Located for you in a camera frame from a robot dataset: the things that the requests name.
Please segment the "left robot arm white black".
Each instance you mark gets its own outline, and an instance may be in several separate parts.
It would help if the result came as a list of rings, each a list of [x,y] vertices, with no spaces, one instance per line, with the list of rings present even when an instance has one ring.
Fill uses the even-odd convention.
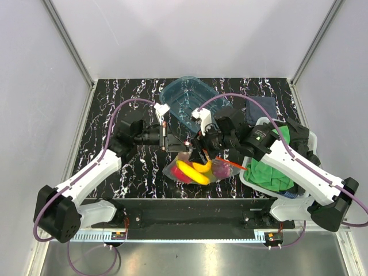
[[[113,133],[102,150],[88,165],[56,187],[44,186],[37,195],[34,225],[46,231],[60,243],[70,241],[81,229],[107,223],[113,228],[124,225],[123,204],[100,199],[84,204],[86,197],[110,175],[120,171],[137,155],[140,145],[157,146],[165,152],[184,152],[189,144],[175,135],[168,123],[159,117],[158,123],[146,125],[137,111],[118,115]]]

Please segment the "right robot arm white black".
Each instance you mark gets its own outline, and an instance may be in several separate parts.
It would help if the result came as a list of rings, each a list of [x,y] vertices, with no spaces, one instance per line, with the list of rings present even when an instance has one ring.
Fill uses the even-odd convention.
[[[196,108],[191,116],[201,127],[191,141],[191,162],[206,164],[221,150],[236,149],[277,169],[307,192],[296,199],[275,195],[270,208],[261,213],[264,226],[274,228],[281,221],[305,220],[330,232],[340,228],[351,206],[350,196],[359,186],[356,180],[325,172],[284,143],[275,127],[266,123],[249,126],[240,119],[239,111],[229,106],[215,116],[208,109]]]

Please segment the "clear zip top bag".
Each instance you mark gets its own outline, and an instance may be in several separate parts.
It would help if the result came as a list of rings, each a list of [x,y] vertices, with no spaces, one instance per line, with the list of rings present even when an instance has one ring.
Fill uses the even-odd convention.
[[[207,186],[210,183],[233,177],[248,169],[239,164],[220,157],[209,159],[206,164],[190,162],[189,152],[180,152],[172,162],[163,169],[163,174],[169,179],[184,183]]]

